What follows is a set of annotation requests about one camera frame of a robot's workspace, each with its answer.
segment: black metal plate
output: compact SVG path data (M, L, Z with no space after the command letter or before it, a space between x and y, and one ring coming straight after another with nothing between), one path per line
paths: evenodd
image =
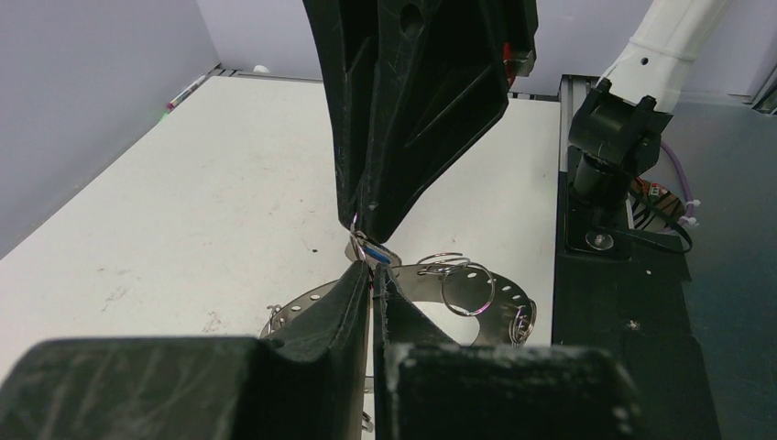
M720 438L683 282L685 258L633 246L629 259L601 258L565 241L567 174L559 175L553 296L554 344L600 347L621 361L640 390L656 438Z

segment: scratch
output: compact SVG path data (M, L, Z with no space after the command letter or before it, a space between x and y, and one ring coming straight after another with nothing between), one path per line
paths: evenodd
M84 394L83 399L81 399L81 404L78 406L78 412L76 413L75 421L73 421L72 424L73 429L81 429L84 417L86 417L86 414L92 409L93 404L96 402L94 397L98 392L98 385L100 385L100 380L103 378L103 374L108 368L108 365L114 359L115 353L116 345L112 344L108 349L108 354L105 355L103 360L100 362L100 365L97 367L97 371L95 371L94 376L89 381L89 385L86 386L86 393Z
M771 357L766 357L766 362L768 364L766 371L769 373L769 382L772 385L772 390L774 391L775 390L775 387L774 387L774 373L772 372L774 370L774 368L772 368L772 358Z
M162 359L162 354L160 352L160 348L158 346L154 346L154 348L151 350L151 356L148 357L148 362L146 363L146 367L143 369L143 374L140 376L140 382L137 384L137 387L135 388L135 392L132 394L132 397L130 398L130 403L136 403L137 398L140 396L143 391L146 390L146 385L148 384L148 381L151 379L152 376L154 376L154 372L156 370L157 364Z
M237 396L233 396L227 404L222 408L221 413L216 417L215 433L213 433L214 439L227 439L229 438L232 411L237 405Z
M219 330L219 325L222 324L221 319L216 312L209 312L208 316L211 317L211 320L208 322L208 324L205 325L205 327L202 328L202 332L215 333Z
M16 414L16 419L24 425L25 429L27 430L27 433L29 434L28 438L34 438L38 434L38 427L34 423L34 420L31 420L29 416L29 412L21 412L19 407L14 408L14 414Z
M392 72L394 72L394 77L399 78L399 74L397 73L397 69L394 67L393 63L388 64L388 68L391 69Z
M189 373L192 370L192 363L194 363L194 359L190 358L189 362L186 364L188 365L181 365L180 371L181 374L179 375L178 383L175 385L175 389L170 393L170 396L167 400L165 400L162 404L154 408L153 410L149 411L144 415L142 418L137 420L137 423L143 424L148 419L153 418L155 415L157 415L160 412L165 412L172 407L173 404L181 400L183 397L185 397L187 394L192 392L197 386L202 382L203 379L208 375L208 373L211 372L211 369L213 368L213 365L215 364L216 359L216 352L215 350L211 354L211 359L208 362L208 364L200 370L200 373L192 380L189 381L189 384L186 384L187 379L189 378Z
M387 13L388 13L390 16L392 16L392 17L394 17L394 18L399 18L399 17L397 16L397 14L396 14L394 11L392 11L391 9L389 9L389 6L388 6L386 3L381 3L381 5L383 6L383 9L385 9L385 10L386 10L386 12L387 12Z
M102 312L104 312L105 310L107 310L107 309L108 309L108 306L109 306L111 303L113 303L113 302L115 302L115 301L119 301L119 300L121 300L122 298L124 298L124 295L126 295L127 291L128 291L128 288L126 288L126 287L124 287L124 286L117 287L117 288L116 288L116 291L115 291L115 292L113 292L113 293L111 293L111 296L109 296L108 298L106 298L106 299L105 299L105 307L103 307L103 310L102 310Z
M75 365L81 359L82 357L77 356L71 361L70 365L68 366L68 372L65 373L65 375L60 380L60 383L57 385L57 388L54 389L54 392L51 396L49 413L47 414L46 421L43 423L43 426L40 428L40 433L38 434L38 438L40 440L47 440L51 438L51 434L54 431L54 425L57 424L57 419L60 418L60 411L62 410L62 405L65 402L65 397L68 395L68 388L71 385L71 379L75 370Z

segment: black plastic part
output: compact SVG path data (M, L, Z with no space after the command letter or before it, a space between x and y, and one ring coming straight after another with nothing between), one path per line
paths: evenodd
M386 384L386 350L393 344L421 343L455 345L402 294L391 267L378 264L373 281L373 368L375 370L375 437L395 438L391 433Z
M596 350L395 344L386 377L391 440L645 438L637 392Z
M661 133L672 115L653 110L645 96L634 105L610 94L603 78L585 97L569 128L569 142L585 155L574 178L574 196L612 213L626 200L631 179L659 157Z
M0 389L0 438L358 439L368 266L271 339L61 340Z
M332 122L340 223L376 243L507 107L535 0L304 0Z
M562 221L575 202L569 190L560 173L553 343L602 348L621 362L640 390L651 438L720 438L685 308L684 256L633 246L629 259L616 261L568 248L573 226ZM665 239L679 246L676 236Z

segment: hole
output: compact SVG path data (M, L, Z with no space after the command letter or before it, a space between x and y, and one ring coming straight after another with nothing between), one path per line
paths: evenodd
M414 302L413 305L419 308L432 322L440 327L448 336L462 346L471 346L477 334L480 333L480 323L474 316L459 316L451 313L445 304L441 302ZM461 307L456 310L466 312Z
M416 5L408 3L402 8L402 12L399 13L399 28L409 39L414 39L421 33L423 16Z

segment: cable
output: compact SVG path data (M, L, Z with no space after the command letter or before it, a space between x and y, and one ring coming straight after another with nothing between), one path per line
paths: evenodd
M688 183L688 178L685 176L683 165L680 163L680 160L677 159L677 155L674 154L674 151L672 151L672 149L669 147L669 144L661 141L661 149L666 153L667 156L669 156L669 160L672 161L672 165L674 165L674 171L677 173L677 178L680 180L680 186L683 187L683 196L686 200L685 217L693 218L694 209L698 206L698 201L691 193L691 185ZM684 219L680 220L680 225L684 225L686 223L688 222L686 222Z
M661 197L658 198L658 200L655 201L654 204L658 206L659 204L661 204L661 202L669 198L669 196L671 195L672 194L670 192L665 192ZM676 206L678 203L680 203L679 199L675 201L674 206ZM634 204L639 205L636 199L634 200ZM634 229L640 229L644 231L645 228L648 227L648 225L652 223L653 220L655 220L656 215L655 214L651 215L651 214L652 212L650 209L647 208L647 206L645 206L638 214L635 214L633 217L635 222Z
M634 197L635 200L639 201L641 204L644 204L645 207L647 209L650 209L654 215L656 215L658 218L662 219L664 223L669 225L669 228L672 229L672 231L676 232L680 236L680 238L684 240L685 243L688 244L688 248L681 247L678 249L676 247L669 247L657 241L651 240L645 236L634 234L633 232L621 231L618 229L610 229L602 226L599 226L596 229L607 232L611 236L631 239L634 242L639 243L648 248L653 248L653 249L660 250L662 252L668 252L671 254L686 254L690 252L691 249L694 248L694 240L691 239L691 236L688 235L688 232L685 231L685 229L683 229L681 225L679 225L677 222L672 220L672 218L669 215L667 215L664 211L662 211L658 206L644 199L638 192L629 188L629 193L631 194L632 197Z

